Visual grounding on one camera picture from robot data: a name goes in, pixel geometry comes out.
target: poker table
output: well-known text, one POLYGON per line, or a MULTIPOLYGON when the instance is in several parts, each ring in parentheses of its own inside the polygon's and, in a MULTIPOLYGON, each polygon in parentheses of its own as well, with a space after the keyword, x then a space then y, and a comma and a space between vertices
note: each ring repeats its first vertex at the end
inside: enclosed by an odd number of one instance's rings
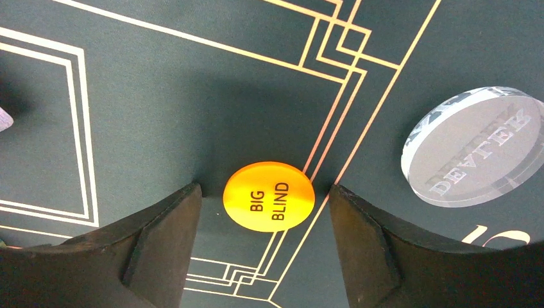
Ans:
POLYGON ((441 102, 493 85, 544 99, 541 1, 4 0, 0 238, 60 244, 189 182, 203 206, 182 307, 348 307, 328 190, 452 239, 541 241, 544 172, 472 207, 425 203, 400 167, 441 102), (289 230, 233 221, 222 194, 254 162, 303 171, 289 230))

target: big blind button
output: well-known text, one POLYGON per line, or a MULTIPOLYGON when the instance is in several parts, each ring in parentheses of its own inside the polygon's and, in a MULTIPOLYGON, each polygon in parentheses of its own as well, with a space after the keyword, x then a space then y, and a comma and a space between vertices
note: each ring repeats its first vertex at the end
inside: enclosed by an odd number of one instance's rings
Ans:
POLYGON ((257 162, 238 170, 226 183, 223 203, 241 226, 259 232, 295 227, 314 208, 314 188, 304 173, 281 162, 257 162))

